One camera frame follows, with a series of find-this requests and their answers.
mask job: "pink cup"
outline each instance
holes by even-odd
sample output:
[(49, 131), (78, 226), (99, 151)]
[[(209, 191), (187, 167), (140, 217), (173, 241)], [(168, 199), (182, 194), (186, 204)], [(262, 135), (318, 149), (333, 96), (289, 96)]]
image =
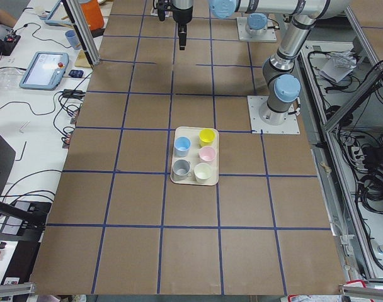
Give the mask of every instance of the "pink cup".
[(206, 162), (208, 164), (212, 164), (217, 155), (217, 152), (213, 147), (204, 146), (198, 151), (198, 155), (200, 156), (200, 162)]

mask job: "person's arm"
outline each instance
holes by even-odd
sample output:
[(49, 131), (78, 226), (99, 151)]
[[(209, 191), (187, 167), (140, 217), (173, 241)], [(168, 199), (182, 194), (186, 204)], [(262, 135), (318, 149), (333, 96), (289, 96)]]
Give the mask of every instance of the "person's arm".
[(16, 19), (12, 17), (9, 13), (7, 13), (5, 10), (0, 9), (0, 24), (12, 28), (16, 24)]

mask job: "orange object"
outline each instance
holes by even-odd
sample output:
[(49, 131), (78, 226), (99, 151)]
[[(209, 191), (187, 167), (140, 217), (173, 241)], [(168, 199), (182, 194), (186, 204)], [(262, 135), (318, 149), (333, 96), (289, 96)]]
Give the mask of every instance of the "orange object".
[(89, 29), (97, 30), (98, 28), (102, 28), (105, 21), (103, 20), (98, 0), (79, 0), (79, 3), (81, 4), (85, 19), (88, 22)]

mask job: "yellow cup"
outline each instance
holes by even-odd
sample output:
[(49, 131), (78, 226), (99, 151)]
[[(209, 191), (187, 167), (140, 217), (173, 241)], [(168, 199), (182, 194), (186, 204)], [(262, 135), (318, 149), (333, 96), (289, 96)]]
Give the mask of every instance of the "yellow cup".
[(215, 132), (213, 129), (203, 129), (200, 131), (200, 146), (211, 146), (212, 142), (215, 140)]

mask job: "gray cup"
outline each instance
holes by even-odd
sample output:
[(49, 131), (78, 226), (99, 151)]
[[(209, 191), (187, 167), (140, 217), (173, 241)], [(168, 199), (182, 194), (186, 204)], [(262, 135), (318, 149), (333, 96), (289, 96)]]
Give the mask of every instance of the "gray cup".
[(184, 159), (179, 159), (174, 162), (172, 172), (175, 181), (182, 181), (187, 177), (192, 176), (190, 172), (190, 163)]
[(66, 31), (66, 38), (73, 49), (81, 49), (81, 44), (78, 40), (77, 33), (74, 30)]

